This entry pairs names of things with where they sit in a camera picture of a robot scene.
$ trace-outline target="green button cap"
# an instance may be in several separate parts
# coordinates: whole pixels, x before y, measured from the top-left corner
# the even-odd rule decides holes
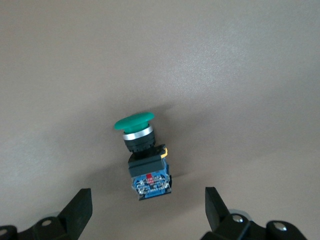
[[[146,129],[149,126],[148,121],[154,117],[152,112],[134,114],[117,121],[114,128],[116,130],[123,129],[125,134],[133,134]]]

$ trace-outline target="screw hole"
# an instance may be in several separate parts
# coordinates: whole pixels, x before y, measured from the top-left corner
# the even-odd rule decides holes
[[[8,232],[7,229],[1,229],[0,230],[0,236],[5,235]]]
[[[41,225],[42,225],[43,227],[45,227],[45,226],[50,225],[51,223],[52,223],[51,220],[45,220]]]

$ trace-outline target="silver metal ring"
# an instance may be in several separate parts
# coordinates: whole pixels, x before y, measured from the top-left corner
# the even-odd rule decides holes
[[[129,133],[129,134],[123,134],[124,140],[135,140],[138,138],[142,138],[150,133],[152,133],[154,129],[151,125],[149,125],[146,129],[143,129],[142,131],[137,131],[135,133]]]

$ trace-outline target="black mechanical bracket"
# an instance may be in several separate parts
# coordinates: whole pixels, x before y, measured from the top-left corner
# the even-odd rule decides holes
[[[12,225],[0,226],[0,240],[77,240],[92,216],[91,189],[81,189],[58,216],[38,221],[17,232]]]
[[[240,214],[230,214],[215,187],[205,188],[205,214],[211,230],[201,240],[307,240],[291,223],[269,221],[266,228]]]

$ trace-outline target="gray background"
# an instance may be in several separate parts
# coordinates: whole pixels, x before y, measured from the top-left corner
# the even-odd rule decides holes
[[[320,1],[1,1],[0,57],[0,225],[90,187],[81,240],[197,240],[215,186],[319,239]],[[138,201],[113,125],[142,111],[173,192]]]

